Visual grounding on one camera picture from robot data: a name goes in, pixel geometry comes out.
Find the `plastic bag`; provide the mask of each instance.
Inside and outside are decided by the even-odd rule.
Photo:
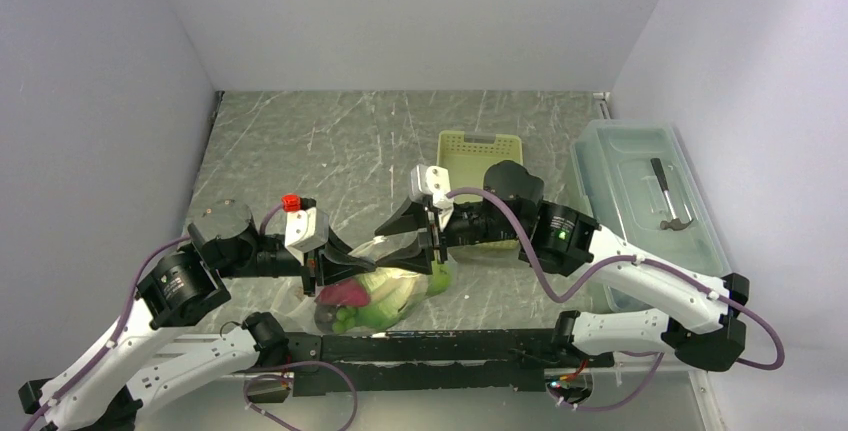
[[[402,237],[377,236],[350,252],[375,262],[400,249]],[[312,334],[372,334],[385,331],[407,316],[425,299],[447,290],[456,278],[457,264],[450,256],[444,264],[433,262],[433,274],[401,268],[377,268],[330,286],[314,298],[304,298],[287,320]]]

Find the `perforated basket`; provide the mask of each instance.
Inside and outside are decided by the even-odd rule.
[[[464,131],[439,133],[439,152],[436,165],[450,173],[451,188],[483,187],[483,177],[490,166],[504,160],[524,164],[521,138],[509,134],[475,134]],[[480,201],[477,196],[461,196],[458,203]],[[514,248],[518,241],[487,243],[488,248]]]

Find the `marble table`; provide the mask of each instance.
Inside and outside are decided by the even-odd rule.
[[[436,163],[438,135],[446,129],[520,136],[524,164],[545,181],[545,198],[564,203],[569,145],[597,117],[592,94],[581,92],[226,93],[189,216],[235,198],[258,223],[280,196],[297,193],[317,199],[332,228],[356,247],[403,202],[410,170]],[[284,226],[281,217],[268,229]],[[564,309],[593,308],[595,293],[588,291],[565,306],[553,303],[517,253],[456,249],[455,283],[394,329],[550,327]],[[551,281],[563,292],[573,280]],[[264,310],[291,329],[286,314],[297,303],[298,285],[299,278],[230,281],[232,300],[197,331],[217,332],[226,321]]]

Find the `black handle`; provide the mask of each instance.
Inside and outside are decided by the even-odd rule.
[[[665,180],[665,170],[662,167],[660,158],[651,158],[651,166],[654,168],[654,174],[657,175],[657,181],[660,183],[660,189],[663,192],[668,191],[668,181]]]

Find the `gray wall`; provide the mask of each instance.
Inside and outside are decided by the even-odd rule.
[[[609,90],[657,0],[171,0],[218,89]]]
[[[660,0],[616,117],[676,124],[786,367],[714,375],[732,430],[847,429],[848,0]],[[773,356],[749,327],[749,352]]]
[[[0,0],[0,428],[180,231],[213,97],[167,0]]]

